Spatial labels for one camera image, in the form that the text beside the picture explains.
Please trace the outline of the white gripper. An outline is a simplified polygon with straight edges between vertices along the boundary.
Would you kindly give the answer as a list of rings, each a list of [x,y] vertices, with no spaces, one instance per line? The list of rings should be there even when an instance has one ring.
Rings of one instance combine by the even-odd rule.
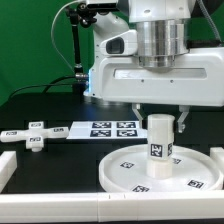
[[[147,128],[140,103],[181,105],[177,130],[183,133],[189,106],[224,105],[224,48],[193,49],[172,68],[143,68],[135,57],[111,57],[99,65],[98,96],[131,102],[139,127]]]

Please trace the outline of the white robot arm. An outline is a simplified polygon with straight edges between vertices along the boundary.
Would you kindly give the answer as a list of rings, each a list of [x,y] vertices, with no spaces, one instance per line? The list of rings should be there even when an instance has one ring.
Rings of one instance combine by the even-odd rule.
[[[224,106],[224,47],[187,45],[202,0],[86,0],[96,22],[88,97],[132,105],[177,105],[179,132],[192,106]]]

